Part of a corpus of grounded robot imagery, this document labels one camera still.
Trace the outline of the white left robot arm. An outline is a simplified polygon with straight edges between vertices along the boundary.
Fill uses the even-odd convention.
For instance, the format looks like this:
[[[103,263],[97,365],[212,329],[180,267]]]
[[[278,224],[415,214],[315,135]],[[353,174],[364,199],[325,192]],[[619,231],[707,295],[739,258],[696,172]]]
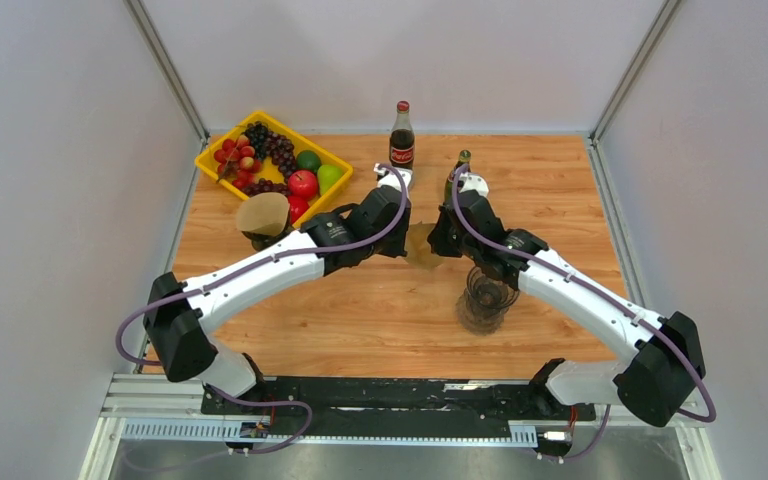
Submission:
[[[198,379],[227,393],[240,413],[266,399],[252,361],[212,333],[234,315],[292,286],[351,268],[374,255],[398,257],[410,216],[401,188],[379,186],[352,207],[317,214],[265,250],[201,277],[154,279],[143,327],[168,381]]]

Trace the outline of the brown paper coffee filter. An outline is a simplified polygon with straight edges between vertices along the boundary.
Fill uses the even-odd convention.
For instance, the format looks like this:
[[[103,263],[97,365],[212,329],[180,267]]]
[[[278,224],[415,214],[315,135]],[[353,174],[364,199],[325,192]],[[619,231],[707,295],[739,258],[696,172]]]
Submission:
[[[235,226],[244,233],[274,237],[290,223],[288,198],[281,193],[266,192],[244,201],[235,214]]]

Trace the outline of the grey coffee dripper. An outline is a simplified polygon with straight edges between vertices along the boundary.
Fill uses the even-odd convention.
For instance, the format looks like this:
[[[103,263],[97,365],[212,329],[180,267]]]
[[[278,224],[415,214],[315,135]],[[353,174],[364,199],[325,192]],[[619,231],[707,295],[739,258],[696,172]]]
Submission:
[[[503,317],[518,300],[520,292],[473,267],[466,280],[465,306],[474,318]]]

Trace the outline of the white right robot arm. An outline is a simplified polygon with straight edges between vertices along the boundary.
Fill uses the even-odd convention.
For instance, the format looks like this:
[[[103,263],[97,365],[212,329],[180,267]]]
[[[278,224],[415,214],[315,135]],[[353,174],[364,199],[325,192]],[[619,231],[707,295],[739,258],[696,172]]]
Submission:
[[[476,190],[446,198],[428,242],[433,253],[467,257],[490,279],[549,304],[614,353],[613,362],[550,361],[538,374],[544,381],[530,392],[540,415],[552,418],[569,405],[598,403],[621,404],[655,427],[677,414],[715,420],[702,382],[699,331],[689,316],[680,311],[664,316],[613,293],[539,237],[504,228]]]

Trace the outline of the amber coffee dripper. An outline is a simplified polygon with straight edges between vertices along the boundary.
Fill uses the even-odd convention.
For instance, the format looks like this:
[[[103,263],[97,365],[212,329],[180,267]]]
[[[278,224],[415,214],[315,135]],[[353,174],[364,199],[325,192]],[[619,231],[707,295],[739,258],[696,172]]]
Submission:
[[[247,233],[246,236],[250,239],[252,247],[256,252],[260,252],[269,248],[279,241],[287,237],[293,228],[291,226],[286,227],[281,233],[275,235],[267,235],[261,233]]]

